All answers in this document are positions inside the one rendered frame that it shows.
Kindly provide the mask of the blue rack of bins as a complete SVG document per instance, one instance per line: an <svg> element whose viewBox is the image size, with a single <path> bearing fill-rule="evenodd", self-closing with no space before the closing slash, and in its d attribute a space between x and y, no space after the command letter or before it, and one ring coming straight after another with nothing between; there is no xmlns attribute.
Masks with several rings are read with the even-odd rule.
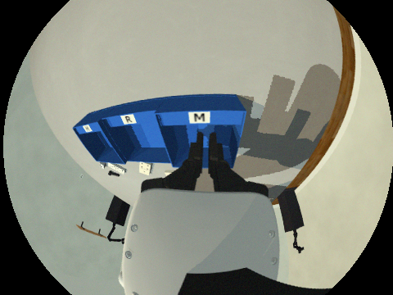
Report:
<svg viewBox="0 0 393 295"><path fill-rule="evenodd" d="M224 160L233 168L245 118L236 94L191 94L93 111L72 129L96 161L170 163L175 168L187 159L197 132L204 134L202 168L208 168L209 137L216 132Z"/></svg>

